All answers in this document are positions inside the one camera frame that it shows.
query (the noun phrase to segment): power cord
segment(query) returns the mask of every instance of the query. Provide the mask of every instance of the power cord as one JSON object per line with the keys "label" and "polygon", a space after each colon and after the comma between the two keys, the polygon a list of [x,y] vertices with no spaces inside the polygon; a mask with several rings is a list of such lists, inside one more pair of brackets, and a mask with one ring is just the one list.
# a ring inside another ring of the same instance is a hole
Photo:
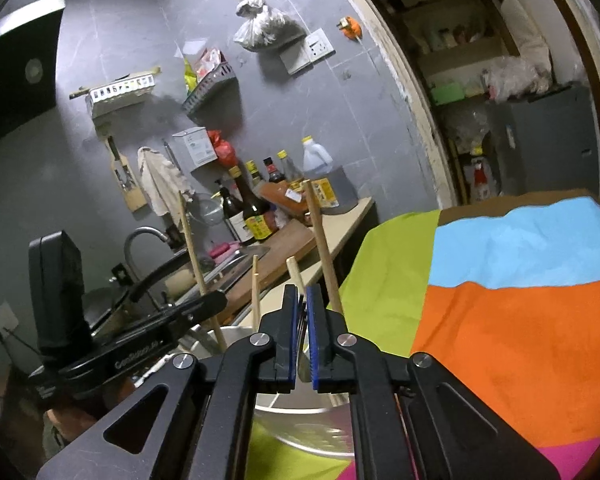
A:
{"label": "power cord", "polygon": [[[9,335],[12,335],[16,341],[18,341],[21,345],[26,346],[29,350],[31,350],[35,355],[41,355],[40,352],[38,352],[38,350],[36,350],[35,348],[33,348],[33,346],[31,346],[29,343],[27,343],[26,341],[24,341],[23,339],[21,339],[19,336],[17,336],[13,330],[9,330],[7,327],[2,327],[3,330],[5,330],[6,332],[9,333]],[[11,358],[11,354],[9,353],[9,349],[7,348],[5,339],[4,339],[4,335],[2,334],[2,332],[0,332],[0,344],[4,346],[4,349],[7,351],[7,355]]]}
{"label": "power cord", "polygon": [[9,361],[11,361],[11,363],[15,366],[15,361],[13,360],[13,356],[11,355],[11,351],[9,350],[9,347],[6,345],[6,343],[4,341],[4,336],[2,335],[2,332],[0,332],[0,344],[4,347],[4,351],[7,352]]}

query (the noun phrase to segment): wall socket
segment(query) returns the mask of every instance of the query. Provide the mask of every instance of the wall socket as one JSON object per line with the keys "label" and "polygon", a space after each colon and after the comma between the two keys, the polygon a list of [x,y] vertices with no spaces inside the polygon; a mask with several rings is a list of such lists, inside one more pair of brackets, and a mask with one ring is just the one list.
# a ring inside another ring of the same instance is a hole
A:
{"label": "wall socket", "polygon": [[7,339],[9,333],[5,330],[5,328],[11,330],[12,332],[16,330],[18,326],[18,318],[11,310],[9,303],[6,301],[0,306],[0,332],[4,335],[4,338]]}
{"label": "wall socket", "polygon": [[321,28],[309,34],[304,40],[304,44],[307,47],[312,62],[316,62],[319,59],[328,56],[331,52],[335,52],[329,38],[327,38],[327,35]]}
{"label": "wall socket", "polygon": [[319,28],[302,40],[286,46],[280,52],[280,59],[282,59],[286,71],[295,74],[305,66],[328,56],[331,52],[335,52],[335,49],[324,31]]}

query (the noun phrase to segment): blue cloth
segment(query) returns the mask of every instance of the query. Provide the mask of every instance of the blue cloth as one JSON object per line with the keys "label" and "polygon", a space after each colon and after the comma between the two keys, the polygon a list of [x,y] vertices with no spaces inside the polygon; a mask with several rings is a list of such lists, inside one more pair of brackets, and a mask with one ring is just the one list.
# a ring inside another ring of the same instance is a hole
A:
{"label": "blue cloth", "polygon": [[429,285],[486,288],[600,281],[600,206],[590,197],[524,206],[436,229]]}

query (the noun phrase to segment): metal screw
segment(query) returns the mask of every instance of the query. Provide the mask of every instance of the metal screw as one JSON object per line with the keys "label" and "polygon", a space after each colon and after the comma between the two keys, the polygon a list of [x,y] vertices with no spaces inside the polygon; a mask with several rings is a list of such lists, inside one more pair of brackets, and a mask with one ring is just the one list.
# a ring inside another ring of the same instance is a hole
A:
{"label": "metal screw", "polygon": [[429,368],[433,364],[433,357],[424,352],[418,352],[411,360],[418,368]]}
{"label": "metal screw", "polygon": [[269,339],[269,335],[263,332],[258,332],[249,338],[249,342],[254,346],[264,346],[269,342]]}
{"label": "metal screw", "polygon": [[173,358],[173,366],[178,370],[184,370],[189,368],[193,364],[193,355],[191,354],[178,354]]}
{"label": "metal screw", "polygon": [[358,342],[353,334],[340,334],[338,336],[338,344],[340,346],[353,346]]}

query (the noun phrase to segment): glass bottle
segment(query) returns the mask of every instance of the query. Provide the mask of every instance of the glass bottle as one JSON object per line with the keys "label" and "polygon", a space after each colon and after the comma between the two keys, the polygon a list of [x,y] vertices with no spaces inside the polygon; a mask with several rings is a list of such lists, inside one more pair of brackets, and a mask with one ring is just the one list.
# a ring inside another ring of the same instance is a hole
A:
{"label": "glass bottle", "polygon": [[286,180],[285,175],[278,168],[276,168],[276,165],[273,163],[273,160],[271,160],[270,156],[265,158],[263,162],[267,167],[267,171],[269,172],[269,182],[276,183]]}
{"label": "glass bottle", "polygon": [[262,175],[260,174],[260,171],[258,171],[255,161],[247,160],[244,165],[247,167],[247,170],[251,175],[251,185],[256,187],[258,183],[262,181]]}
{"label": "glass bottle", "polygon": [[229,170],[229,174],[235,180],[235,185],[242,196],[242,218],[245,224],[251,233],[253,233],[256,240],[266,240],[278,230],[275,214],[271,210],[271,206],[254,195],[238,166],[232,167]]}
{"label": "glass bottle", "polygon": [[220,186],[220,196],[222,197],[222,212],[224,213],[224,219],[231,224],[231,228],[237,235],[238,240],[245,245],[250,245],[255,242],[253,233],[247,227],[244,222],[244,204],[235,196],[233,196],[229,190],[222,185],[220,180],[216,180]]}
{"label": "glass bottle", "polygon": [[300,170],[298,170],[298,167],[294,164],[291,157],[286,154],[285,150],[278,152],[278,158],[282,163],[282,171],[284,171],[289,187],[295,192],[300,193],[302,191],[302,173],[300,173]]}

